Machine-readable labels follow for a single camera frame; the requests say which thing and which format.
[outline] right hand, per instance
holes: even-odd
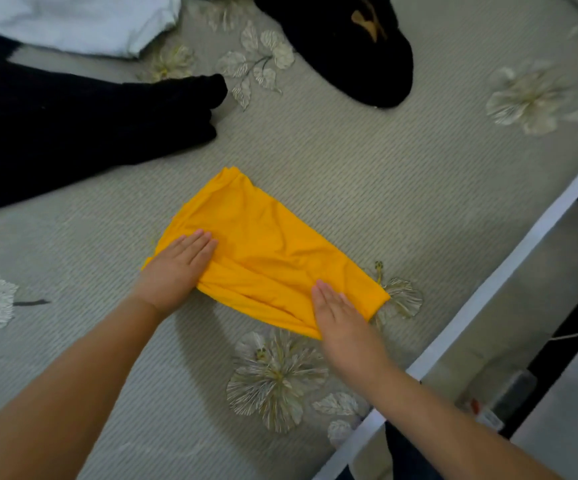
[[[311,298],[327,361],[351,389],[371,401],[382,378],[395,367],[380,335],[327,283],[318,280]]]
[[[201,229],[177,238],[141,271],[130,297],[153,306],[164,320],[195,288],[217,245]]]

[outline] yellow t-shirt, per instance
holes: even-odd
[[[224,168],[184,204],[154,255],[199,228],[211,231],[218,247],[198,290],[271,325],[320,339],[311,304],[317,279],[344,292],[366,320],[389,299],[355,263],[237,168]]]

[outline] textured fabric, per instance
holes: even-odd
[[[220,75],[113,84],[0,62],[0,207],[215,137]]]
[[[578,41],[567,39],[578,10],[568,0],[391,2],[416,55],[412,92],[396,109],[359,104],[297,54],[277,72],[282,94],[250,75],[246,111],[227,97],[213,112],[211,144],[0,209],[0,276],[20,286],[16,300],[52,302],[16,308],[0,330],[0,407],[124,296],[182,202],[225,166],[240,168],[361,268],[381,260],[387,278],[412,281],[424,295],[420,313],[384,333],[402,367],[421,354],[578,174],[577,125],[560,120],[555,132],[528,137],[485,111],[488,78],[502,66],[538,57],[578,70]],[[259,33],[279,29],[257,10],[248,18]],[[214,33],[184,15],[173,35],[194,49],[194,73],[211,74],[227,51],[244,51],[246,20]],[[114,80],[134,80],[144,68],[18,52],[27,64]],[[578,109],[578,79],[571,83],[564,114]],[[570,251],[563,256],[578,256]],[[541,278],[538,288],[522,280],[512,290],[549,293],[553,277]],[[507,314],[515,313],[510,301]],[[527,327],[534,316],[523,315]],[[312,478],[334,448],[332,416],[311,404],[340,389],[335,377],[306,396],[303,422],[287,435],[257,415],[237,416],[226,400],[234,345],[269,328],[193,292],[145,348],[80,478]]]
[[[335,246],[237,168],[225,168],[187,202],[155,255],[196,229],[218,239],[198,290],[263,322],[321,339],[311,287],[343,292],[369,320],[389,295]]]
[[[136,57],[180,0],[0,0],[0,35],[77,54]]]
[[[413,83],[411,46],[389,0],[255,0],[321,76],[376,107],[400,104]],[[357,57],[349,64],[349,56]]]

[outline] finger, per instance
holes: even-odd
[[[182,254],[176,257],[176,259],[181,260],[185,264],[191,263],[191,261],[193,261],[193,259],[198,255],[200,250],[202,250],[209,241],[211,241],[211,232],[205,232],[200,237],[198,237],[194,242],[189,244],[187,248],[184,251],[182,251]]]
[[[179,238],[174,239],[170,245],[168,245],[165,249],[163,249],[158,256],[163,257],[173,257],[176,255],[176,246],[179,245],[182,241],[185,240],[185,236],[181,235]]]
[[[342,302],[343,302],[346,306],[349,306],[349,307],[353,308],[354,310],[356,309],[356,307],[354,306],[354,304],[349,301],[349,298],[347,298],[347,295],[345,295],[345,294],[342,293],[342,292],[340,292],[340,293],[338,293],[338,294],[340,295],[340,297],[342,298]]]
[[[342,312],[342,298],[338,293],[336,293],[330,284],[323,281],[317,281],[318,288],[322,291],[322,294],[327,301],[327,304],[331,307],[334,314]]]
[[[313,314],[316,317],[316,323],[320,332],[327,333],[336,323],[331,308],[328,306],[322,291],[317,285],[311,287],[311,302],[313,304]]]
[[[191,259],[191,263],[189,263],[189,266],[194,268],[198,276],[200,276],[204,272],[206,267],[209,265],[209,261],[211,261],[213,252],[215,251],[217,245],[218,240],[212,239],[211,241],[206,243],[205,247],[202,248],[200,252],[198,252],[196,257]]]
[[[184,243],[185,239],[187,238],[186,235],[181,235],[179,238],[177,238],[175,241],[173,241],[171,243],[171,255],[173,257],[179,255],[182,251],[182,244]]]
[[[204,233],[205,232],[202,229],[198,229],[177,243],[175,247],[175,256],[180,256],[189,246],[200,239]]]

